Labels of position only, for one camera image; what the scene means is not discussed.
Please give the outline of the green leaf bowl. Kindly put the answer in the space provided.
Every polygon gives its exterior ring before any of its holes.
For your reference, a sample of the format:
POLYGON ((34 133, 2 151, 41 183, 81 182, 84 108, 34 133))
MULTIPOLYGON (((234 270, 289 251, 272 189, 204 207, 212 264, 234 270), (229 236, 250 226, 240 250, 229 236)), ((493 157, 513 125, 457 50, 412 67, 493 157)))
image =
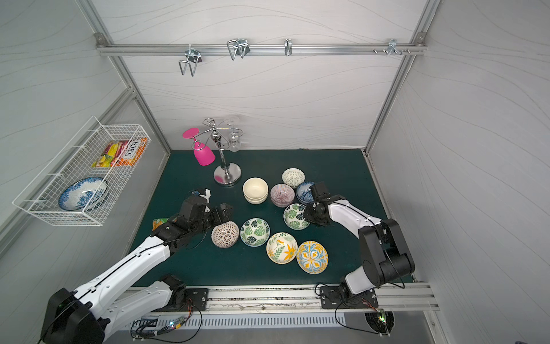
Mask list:
POLYGON ((297 231, 308 228, 310 223, 305 219, 305 209, 303 204, 290 204, 284 211, 285 224, 297 231))
POLYGON ((270 226, 260 218, 247 220, 240 228, 240 238, 248 247, 260 247, 270 238, 270 226))

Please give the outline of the white lattice bowl front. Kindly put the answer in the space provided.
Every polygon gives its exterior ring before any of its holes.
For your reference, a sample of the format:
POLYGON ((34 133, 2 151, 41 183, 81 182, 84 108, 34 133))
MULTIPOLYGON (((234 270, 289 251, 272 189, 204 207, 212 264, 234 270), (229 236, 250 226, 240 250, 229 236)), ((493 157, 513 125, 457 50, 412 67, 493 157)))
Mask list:
POLYGON ((239 239, 239 226, 234 222, 226 222, 212 229, 211 240, 215 246, 226 249, 236 244, 239 239))

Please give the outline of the pink striped bowl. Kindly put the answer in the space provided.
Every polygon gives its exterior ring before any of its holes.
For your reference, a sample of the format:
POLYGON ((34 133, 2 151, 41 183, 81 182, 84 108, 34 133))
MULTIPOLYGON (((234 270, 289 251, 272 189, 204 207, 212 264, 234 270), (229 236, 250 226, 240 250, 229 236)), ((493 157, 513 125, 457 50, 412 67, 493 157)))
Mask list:
POLYGON ((291 200, 291 201, 281 201, 281 202, 280 202, 280 201, 278 201, 278 200, 272 200, 272 203, 273 203, 275 206, 279 207, 279 208, 286 208, 286 207, 288 207, 289 205, 293 204, 294 201, 291 200))
POLYGON ((277 184, 270 192, 271 200, 291 201, 295 198, 294 189, 285 183, 277 184))

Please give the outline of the cream bowl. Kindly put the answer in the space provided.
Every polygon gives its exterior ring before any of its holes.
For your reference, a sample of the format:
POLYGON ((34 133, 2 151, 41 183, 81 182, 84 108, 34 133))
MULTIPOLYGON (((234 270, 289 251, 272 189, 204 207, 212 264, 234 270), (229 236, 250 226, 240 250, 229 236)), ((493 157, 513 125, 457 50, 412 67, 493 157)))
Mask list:
POLYGON ((266 193, 262 197, 258 197, 258 198, 251 198, 247 194, 244 194, 244 197, 247 200, 247 202, 249 202, 251 204, 261 204, 261 203, 266 201, 266 199, 268 197, 268 194, 266 193))
POLYGON ((268 184, 259 177, 247 179, 243 184, 243 194, 249 199, 263 199, 268 192, 268 184))

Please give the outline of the blue patterned bowl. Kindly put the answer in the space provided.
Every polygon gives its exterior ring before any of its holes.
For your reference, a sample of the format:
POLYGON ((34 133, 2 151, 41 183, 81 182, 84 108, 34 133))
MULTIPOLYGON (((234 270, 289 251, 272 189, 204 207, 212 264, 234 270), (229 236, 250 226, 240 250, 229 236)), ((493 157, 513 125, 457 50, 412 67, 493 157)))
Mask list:
POLYGON ((306 198, 306 199, 299 198, 298 200, 301 204, 304 204, 304 205, 308 205, 313 202, 313 200, 310 198, 306 198))

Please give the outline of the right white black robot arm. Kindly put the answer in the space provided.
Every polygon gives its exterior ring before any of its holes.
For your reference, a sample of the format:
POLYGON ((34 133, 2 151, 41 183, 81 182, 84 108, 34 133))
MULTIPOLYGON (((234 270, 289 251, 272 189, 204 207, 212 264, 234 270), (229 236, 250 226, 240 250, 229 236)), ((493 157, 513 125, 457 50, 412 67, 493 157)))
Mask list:
POLYGON ((360 267, 348 273, 342 283, 348 294, 359 295, 415 272, 415 261, 394 219, 370 216, 345 199, 310 203, 305 207, 304 216, 316 226, 336 222, 358 239, 360 267))

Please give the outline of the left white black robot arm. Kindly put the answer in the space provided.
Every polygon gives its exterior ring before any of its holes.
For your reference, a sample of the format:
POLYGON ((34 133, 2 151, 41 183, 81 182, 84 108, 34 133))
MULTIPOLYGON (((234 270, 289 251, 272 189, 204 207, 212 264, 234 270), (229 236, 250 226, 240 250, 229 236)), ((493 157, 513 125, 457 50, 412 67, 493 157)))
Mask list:
POLYGON ((147 272, 185 248, 198 234, 233 219, 228 204, 184 203, 136 249, 73 291, 58 290, 47 303, 42 343, 103 343, 130 321, 154 310, 188 306, 186 286, 167 274, 127 298, 123 293, 147 272))

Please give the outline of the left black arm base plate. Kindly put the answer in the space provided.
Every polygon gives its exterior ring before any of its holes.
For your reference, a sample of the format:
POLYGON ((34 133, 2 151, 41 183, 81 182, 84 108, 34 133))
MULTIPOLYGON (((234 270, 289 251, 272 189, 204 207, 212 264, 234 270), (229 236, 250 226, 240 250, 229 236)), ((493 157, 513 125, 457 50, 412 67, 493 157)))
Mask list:
POLYGON ((181 288, 173 294, 171 309, 174 311, 183 311, 196 308, 200 311, 205 311, 208 300, 208 288, 181 288))

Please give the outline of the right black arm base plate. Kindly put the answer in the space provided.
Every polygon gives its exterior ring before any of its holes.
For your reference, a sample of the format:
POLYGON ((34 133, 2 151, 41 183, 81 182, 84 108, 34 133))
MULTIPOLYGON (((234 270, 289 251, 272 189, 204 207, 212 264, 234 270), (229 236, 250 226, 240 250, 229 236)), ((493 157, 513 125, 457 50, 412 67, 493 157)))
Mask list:
POLYGON ((378 297, 374 290, 366 290, 360 294, 352 294, 344 285, 318 287, 321 307, 325 310, 339 309, 378 309, 378 297))

